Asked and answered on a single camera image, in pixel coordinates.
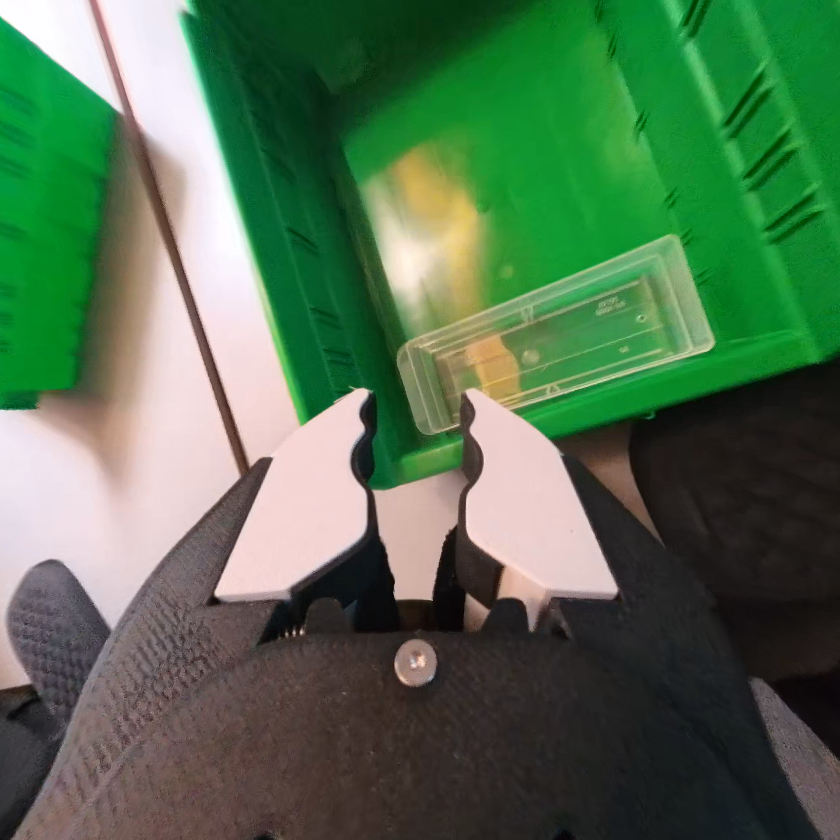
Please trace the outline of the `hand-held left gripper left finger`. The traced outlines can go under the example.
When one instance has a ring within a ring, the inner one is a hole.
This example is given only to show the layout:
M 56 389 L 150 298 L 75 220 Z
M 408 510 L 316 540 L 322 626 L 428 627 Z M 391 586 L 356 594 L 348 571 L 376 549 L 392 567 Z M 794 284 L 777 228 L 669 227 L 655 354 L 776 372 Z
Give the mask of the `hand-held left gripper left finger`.
M 352 390 L 271 456 L 214 590 L 225 605 L 271 602 L 302 624 L 333 599 L 361 632 L 400 624 L 374 494 L 375 394 Z

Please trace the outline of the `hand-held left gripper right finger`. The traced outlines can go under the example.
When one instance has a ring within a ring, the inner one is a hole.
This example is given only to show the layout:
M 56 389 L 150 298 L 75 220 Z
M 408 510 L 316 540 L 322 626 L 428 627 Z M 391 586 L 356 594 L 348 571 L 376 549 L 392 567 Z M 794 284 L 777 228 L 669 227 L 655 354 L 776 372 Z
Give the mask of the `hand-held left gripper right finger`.
M 614 601 L 618 585 L 564 453 L 477 389 L 461 397 L 455 574 L 482 618 L 518 600 L 533 631 L 552 601 Z

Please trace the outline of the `clear plastic drawer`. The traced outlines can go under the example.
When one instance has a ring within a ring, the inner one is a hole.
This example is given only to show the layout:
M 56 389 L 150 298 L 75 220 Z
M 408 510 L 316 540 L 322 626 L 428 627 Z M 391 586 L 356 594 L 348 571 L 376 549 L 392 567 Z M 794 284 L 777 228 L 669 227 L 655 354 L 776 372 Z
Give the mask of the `clear plastic drawer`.
M 512 411 L 706 353 L 716 340 L 683 245 L 667 235 L 407 341 L 416 428 L 459 422 L 476 389 Z

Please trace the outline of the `green plastic bin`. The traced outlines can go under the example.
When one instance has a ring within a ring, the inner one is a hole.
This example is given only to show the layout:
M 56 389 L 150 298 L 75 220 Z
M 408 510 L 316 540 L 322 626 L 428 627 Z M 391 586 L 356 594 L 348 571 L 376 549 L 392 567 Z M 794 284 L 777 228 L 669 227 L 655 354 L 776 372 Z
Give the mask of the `green plastic bin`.
M 302 424 L 374 393 L 376 489 L 455 469 L 400 362 L 653 244 L 711 347 L 650 328 L 591 385 L 465 361 L 549 437 L 838 356 L 838 2 L 187 2 L 182 31 Z
M 118 115 L 1 22 L 1 408 L 77 383 Z

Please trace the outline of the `dark cloth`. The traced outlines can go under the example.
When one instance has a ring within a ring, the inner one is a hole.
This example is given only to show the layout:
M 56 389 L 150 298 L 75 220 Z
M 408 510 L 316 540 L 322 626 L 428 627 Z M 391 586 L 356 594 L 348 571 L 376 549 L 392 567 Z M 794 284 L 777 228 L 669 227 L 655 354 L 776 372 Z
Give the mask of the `dark cloth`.
M 751 675 L 838 702 L 838 359 L 663 411 L 629 458 Z

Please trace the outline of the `black mesh chair part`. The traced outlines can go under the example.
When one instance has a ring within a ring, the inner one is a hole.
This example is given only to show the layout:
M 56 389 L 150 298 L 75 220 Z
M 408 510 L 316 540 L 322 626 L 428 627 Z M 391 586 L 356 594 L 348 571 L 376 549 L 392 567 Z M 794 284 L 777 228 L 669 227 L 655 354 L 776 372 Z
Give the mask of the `black mesh chair part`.
M 66 729 L 110 636 L 109 625 L 77 577 L 62 562 L 47 560 L 19 583 L 6 627 L 38 698 Z

